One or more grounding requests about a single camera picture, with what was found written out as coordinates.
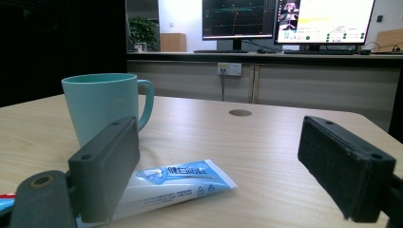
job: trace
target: toothpaste tube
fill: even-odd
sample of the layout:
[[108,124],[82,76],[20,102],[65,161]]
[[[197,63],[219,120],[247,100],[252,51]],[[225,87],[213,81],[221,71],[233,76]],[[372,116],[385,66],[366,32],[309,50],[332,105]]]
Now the toothpaste tube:
[[14,204],[15,194],[8,193],[0,195],[0,211],[11,207]]
[[[128,181],[113,220],[229,190],[237,185],[212,161],[194,161],[135,171]],[[83,223],[79,228],[102,225]]]

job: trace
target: keyboard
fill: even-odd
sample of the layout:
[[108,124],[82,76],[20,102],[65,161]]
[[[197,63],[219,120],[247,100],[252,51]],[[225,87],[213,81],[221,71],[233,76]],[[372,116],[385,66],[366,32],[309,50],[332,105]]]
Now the keyboard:
[[306,55],[354,55],[351,50],[284,50],[284,54],[306,54]]
[[214,50],[214,49],[200,49],[194,50],[194,53],[208,53],[208,54],[223,54],[223,53],[248,53],[247,50]]

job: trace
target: black monitor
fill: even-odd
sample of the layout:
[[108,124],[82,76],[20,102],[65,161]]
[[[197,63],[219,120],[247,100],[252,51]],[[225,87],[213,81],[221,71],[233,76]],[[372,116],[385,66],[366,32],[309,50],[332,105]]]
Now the black monitor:
[[202,39],[241,41],[272,39],[275,0],[202,0]]
[[374,0],[278,0],[276,45],[365,44]]

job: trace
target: mug handle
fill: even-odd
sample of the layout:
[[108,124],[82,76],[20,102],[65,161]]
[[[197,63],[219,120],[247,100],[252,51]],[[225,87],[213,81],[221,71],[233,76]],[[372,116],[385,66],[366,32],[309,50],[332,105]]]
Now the mug handle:
[[147,80],[138,80],[137,85],[145,87],[144,110],[140,120],[138,121],[139,131],[141,131],[151,116],[152,107],[154,105],[154,85]]

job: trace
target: mug rim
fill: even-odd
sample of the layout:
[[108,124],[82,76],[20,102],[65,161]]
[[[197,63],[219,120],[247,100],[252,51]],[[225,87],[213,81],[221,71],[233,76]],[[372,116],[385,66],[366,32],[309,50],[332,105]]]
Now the mug rim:
[[67,77],[62,80],[62,83],[65,84],[116,83],[136,78],[137,75],[132,73],[95,73],[95,74],[83,74]]

